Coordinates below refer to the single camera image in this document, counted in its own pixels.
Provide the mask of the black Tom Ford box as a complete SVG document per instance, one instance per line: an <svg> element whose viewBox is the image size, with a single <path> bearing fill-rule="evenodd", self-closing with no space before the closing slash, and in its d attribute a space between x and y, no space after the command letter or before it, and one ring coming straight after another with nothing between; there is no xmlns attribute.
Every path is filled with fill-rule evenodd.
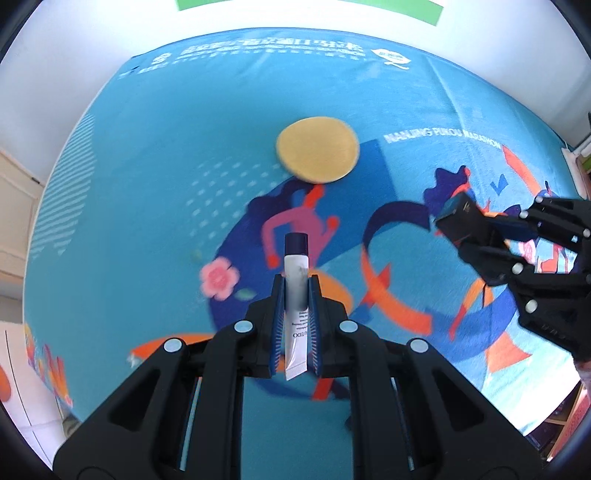
<svg viewBox="0 0 591 480"><path fill-rule="evenodd" d="M445 202L435 224L454 245L468 240L481 242L486 233L485 217L466 192L460 192Z"/></svg>

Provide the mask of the white cosmetic tube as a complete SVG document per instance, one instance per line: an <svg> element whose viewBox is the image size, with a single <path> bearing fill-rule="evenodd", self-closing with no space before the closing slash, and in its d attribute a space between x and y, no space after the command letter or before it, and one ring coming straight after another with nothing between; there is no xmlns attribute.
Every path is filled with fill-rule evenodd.
<svg viewBox="0 0 591 480"><path fill-rule="evenodd" d="M286 380L294 380L308 370L308 235L288 233L284 239L283 271L284 341Z"/></svg>

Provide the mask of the round yellow sponge pad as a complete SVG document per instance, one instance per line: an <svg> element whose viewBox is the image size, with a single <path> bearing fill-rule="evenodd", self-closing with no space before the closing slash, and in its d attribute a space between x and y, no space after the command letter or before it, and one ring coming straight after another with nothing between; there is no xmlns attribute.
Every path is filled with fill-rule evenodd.
<svg viewBox="0 0 591 480"><path fill-rule="evenodd" d="M276 154L288 172L312 184L328 184L349 175L360 157L356 133L344 121L308 117L290 124L276 139Z"/></svg>

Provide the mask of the blue marathon printed blanket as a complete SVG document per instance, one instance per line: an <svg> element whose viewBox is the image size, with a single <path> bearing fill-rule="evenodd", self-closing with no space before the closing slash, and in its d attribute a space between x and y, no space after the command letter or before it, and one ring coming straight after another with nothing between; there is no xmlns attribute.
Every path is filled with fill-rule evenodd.
<svg viewBox="0 0 591 480"><path fill-rule="evenodd" d="M276 139L298 120L344 121L360 142L346 177L297 179ZM308 280L381 338L422 338L529 441L578 380L569 353L529 333L508 283L458 253L504 245L522 271L567 273L542 238L464 241L436 227L466 192L483 215L577 194L564 141L467 70L364 35L270 28L178 41L131 58L68 138L42 196L24 319L63 361L87 418L167 339L207 340L269 297L284 239L308 235ZM280 362L247 378L238 479L356 479L349 381Z"/></svg>

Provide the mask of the white wardrobe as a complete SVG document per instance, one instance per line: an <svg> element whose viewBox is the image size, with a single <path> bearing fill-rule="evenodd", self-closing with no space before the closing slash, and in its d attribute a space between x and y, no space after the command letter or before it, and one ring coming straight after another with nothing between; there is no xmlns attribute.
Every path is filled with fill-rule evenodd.
<svg viewBox="0 0 591 480"><path fill-rule="evenodd" d="M63 361L24 319L23 284L33 220L42 185L1 154L1 367L12 395L1 406L42 463L53 464L67 438L72 408Z"/></svg>

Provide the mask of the orange guitar wall sticker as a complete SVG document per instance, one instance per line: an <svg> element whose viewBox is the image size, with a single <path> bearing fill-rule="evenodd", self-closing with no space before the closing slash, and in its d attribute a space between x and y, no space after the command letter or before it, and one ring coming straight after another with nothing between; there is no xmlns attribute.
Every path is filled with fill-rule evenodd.
<svg viewBox="0 0 591 480"><path fill-rule="evenodd" d="M8 402L12 395L12 388L7 373L0 367L0 401Z"/></svg>

